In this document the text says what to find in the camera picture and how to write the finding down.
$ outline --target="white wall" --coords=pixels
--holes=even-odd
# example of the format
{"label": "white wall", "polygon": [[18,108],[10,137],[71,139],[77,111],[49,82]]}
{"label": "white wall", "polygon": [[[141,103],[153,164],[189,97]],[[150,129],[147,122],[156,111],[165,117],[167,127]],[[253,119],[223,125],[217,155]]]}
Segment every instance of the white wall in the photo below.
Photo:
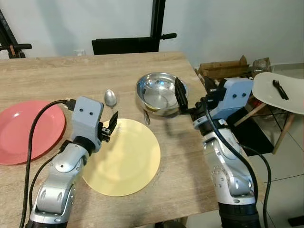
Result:
{"label": "white wall", "polygon": [[[93,54],[95,38],[150,34],[152,0],[0,0],[19,43],[31,43],[28,57]],[[193,66],[239,59],[249,63],[304,60],[303,0],[167,0],[160,51],[183,51]]]}

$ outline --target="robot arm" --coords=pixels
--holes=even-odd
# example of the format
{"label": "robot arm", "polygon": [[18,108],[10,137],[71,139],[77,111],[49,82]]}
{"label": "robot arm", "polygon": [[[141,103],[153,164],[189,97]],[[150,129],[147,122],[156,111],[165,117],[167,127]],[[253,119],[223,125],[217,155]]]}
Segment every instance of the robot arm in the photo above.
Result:
{"label": "robot arm", "polygon": [[183,84],[175,80],[175,95],[180,114],[190,114],[194,128],[203,136],[204,155],[208,163],[223,228],[259,228],[253,177],[247,166],[218,138],[208,121],[205,103],[211,107],[210,115],[220,134],[239,154],[240,146],[225,119],[244,107],[253,82],[246,78],[227,79],[218,87],[207,77],[207,96],[194,108],[188,108]]}
{"label": "robot arm", "polygon": [[64,150],[50,163],[49,176],[39,189],[27,228],[65,228],[75,199],[75,183],[92,153],[110,140],[118,113],[108,128],[99,122],[103,104],[79,97],[72,116],[73,134]]}

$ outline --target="yellow plate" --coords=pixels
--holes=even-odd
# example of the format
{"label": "yellow plate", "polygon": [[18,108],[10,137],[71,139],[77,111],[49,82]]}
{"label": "yellow plate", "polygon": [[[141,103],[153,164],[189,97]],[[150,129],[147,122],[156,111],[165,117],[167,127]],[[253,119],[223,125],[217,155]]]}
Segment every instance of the yellow plate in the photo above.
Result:
{"label": "yellow plate", "polygon": [[135,120],[118,119],[110,142],[103,142],[101,150],[89,158],[83,178],[104,195],[126,196],[152,180],[160,161],[161,150],[152,131]]}

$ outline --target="stainless steel bowl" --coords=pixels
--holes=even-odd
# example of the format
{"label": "stainless steel bowl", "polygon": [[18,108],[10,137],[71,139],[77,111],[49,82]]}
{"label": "stainless steel bowl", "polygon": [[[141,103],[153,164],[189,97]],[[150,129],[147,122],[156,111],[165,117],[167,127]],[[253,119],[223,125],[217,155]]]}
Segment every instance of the stainless steel bowl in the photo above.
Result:
{"label": "stainless steel bowl", "polygon": [[167,116],[178,111],[174,92],[176,76],[168,73],[150,73],[141,77],[136,84],[137,98],[141,107],[155,115]]}

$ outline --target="red plate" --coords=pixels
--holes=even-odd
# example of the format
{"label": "red plate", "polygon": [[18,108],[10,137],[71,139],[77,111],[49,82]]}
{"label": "red plate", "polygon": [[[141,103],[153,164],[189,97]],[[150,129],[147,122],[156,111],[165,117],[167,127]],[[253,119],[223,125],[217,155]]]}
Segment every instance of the red plate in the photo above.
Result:
{"label": "red plate", "polygon": [[[29,131],[38,112],[48,101],[26,101],[0,113],[0,164],[27,161]],[[58,106],[46,110],[34,131],[32,159],[47,152],[61,137],[66,119]]]}

